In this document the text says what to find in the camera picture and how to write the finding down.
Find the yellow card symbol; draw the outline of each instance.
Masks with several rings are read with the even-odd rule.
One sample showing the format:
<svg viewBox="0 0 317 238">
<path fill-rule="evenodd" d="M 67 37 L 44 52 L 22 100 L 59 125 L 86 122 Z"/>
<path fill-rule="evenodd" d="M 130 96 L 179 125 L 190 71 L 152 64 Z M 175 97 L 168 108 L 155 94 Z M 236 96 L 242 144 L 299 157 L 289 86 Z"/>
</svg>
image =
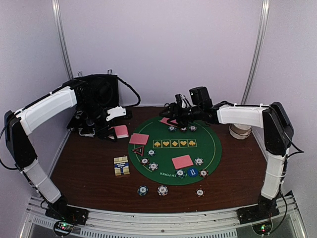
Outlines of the yellow card symbol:
<svg viewBox="0 0 317 238">
<path fill-rule="evenodd" d="M 193 140 L 191 140 L 191 141 L 189 141 L 189 145 L 194 146 L 194 145 L 196 145 L 196 143 Z"/>
</svg>

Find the red triangle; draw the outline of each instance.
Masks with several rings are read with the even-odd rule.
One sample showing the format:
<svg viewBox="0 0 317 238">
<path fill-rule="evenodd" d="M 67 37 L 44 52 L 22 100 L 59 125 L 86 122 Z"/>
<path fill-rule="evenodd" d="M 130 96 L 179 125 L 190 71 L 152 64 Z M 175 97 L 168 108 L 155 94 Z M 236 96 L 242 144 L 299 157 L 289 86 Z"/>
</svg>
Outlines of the red triangle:
<svg viewBox="0 0 317 238">
<path fill-rule="evenodd" d="M 142 145 L 141 147 L 135 148 L 132 150 L 132 152 L 143 156 L 143 152 L 144 152 L 144 145 Z"/>
</svg>

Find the brown tabletop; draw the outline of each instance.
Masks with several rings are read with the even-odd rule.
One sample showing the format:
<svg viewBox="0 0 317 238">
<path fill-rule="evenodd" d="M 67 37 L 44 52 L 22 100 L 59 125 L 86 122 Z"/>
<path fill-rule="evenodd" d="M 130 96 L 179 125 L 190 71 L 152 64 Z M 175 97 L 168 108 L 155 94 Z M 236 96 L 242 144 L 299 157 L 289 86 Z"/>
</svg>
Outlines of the brown tabletop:
<svg viewBox="0 0 317 238">
<path fill-rule="evenodd" d="M 129 133 L 142 122 L 156 117 L 162 108 L 133 108 L 133 119 L 125 120 Z M 193 212 L 251 205 L 263 185 L 266 161 L 253 135 L 234 139 L 227 125 L 212 125 L 222 144 L 221 162 L 201 182 L 169 186 L 167 196 L 157 194 L 159 183 L 141 175 L 130 163 L 130 175 L 114 175 L 113 158 L 127 156 L 129 138 L 117 143 L 71 133 L 52 175 L 52 180 L 70 205 L 120 212 Z M 149 192 L 139 196 L 146 185 Z M 197 188 L 205 190 L 197 197 Z"/>
</svg>

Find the poker table mat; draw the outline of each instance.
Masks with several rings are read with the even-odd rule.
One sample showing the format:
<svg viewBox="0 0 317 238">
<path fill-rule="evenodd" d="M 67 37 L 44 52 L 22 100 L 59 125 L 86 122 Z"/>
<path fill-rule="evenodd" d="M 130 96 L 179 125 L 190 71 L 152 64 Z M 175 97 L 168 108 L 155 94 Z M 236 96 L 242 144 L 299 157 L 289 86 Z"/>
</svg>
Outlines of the poker table mat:
<svg viewBox="0 0 317 238">
<path fill-rule="evenodd" d="M 179 129 L 170 132 L 169 125 L 160 122 L 161 119 L 162 117 L 152 118 L 139 125 L 134 131 L 134 133 L 149 135 L 143 156 L 133 152 L 133 149 L 142 145 L 128 145 L 130 161 L 142 175 L 161 184 L 187 185 L 204 179 L 199 175 L 196 177 L 187 175 L 190 168 L 196 168 L 198 171 L 207 170 L 209 175 L 215 171 L 221 159 L 221 142 L 212 129 L 199 121 L 192 123 L 197 127 L 194 132 L 190 130 L 181 132 Z M 155 150 L 155 155 L 148 155 L 149 150 Z M 190 155 L 193 165 L 182 168 L 186 176 L 178 178 L 172 158 L 183 155 Z M 200 166 L 194 163 L 197 157 L 204 160 Z M 148 165 L 142 165 L 142 158 L 148 158 L 149 163 L 157 163 L 158 169 L 151 171 Z"/>
</svg>

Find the white wall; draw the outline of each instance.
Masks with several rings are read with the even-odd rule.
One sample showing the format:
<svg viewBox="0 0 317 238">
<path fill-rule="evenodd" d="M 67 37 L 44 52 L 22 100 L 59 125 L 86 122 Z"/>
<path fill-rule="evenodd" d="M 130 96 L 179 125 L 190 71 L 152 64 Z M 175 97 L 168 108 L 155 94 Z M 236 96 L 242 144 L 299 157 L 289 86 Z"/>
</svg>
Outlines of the white wall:
<svg viewBox="0 0 317 238">
<path fill-rule="evenodd" d="M 53 19 L 51 1 L 0 1 L 0 125 L 8 110 L 15 111 L 67 80 Z M 31 141 L 46 172 L 65 137 L 69 112 L 39 127 Z M 14 160 L 2 138 L 0 157 Z M 17 237 L 21 215 L 33 190 L 19 172 L 0 166 L 0 238 Z"/>
<path fill-rule="evenodd" d="M 215 103 L 240 102 L 261 8 L 258 0 L 60 1 L 74 75 L 112 68 L 141 105 L 164 105 L 197 86 Z M 124 86 L 120 96 L 136 100 Z"/>
<path fill-rule="evenodd" d="M 305 151 L 290 158 L 284 191 L 293 190 L 309 237 L 317 224 L 317 2 L 272 1 L 248 103 L 280 101 Z"/>
</svg>

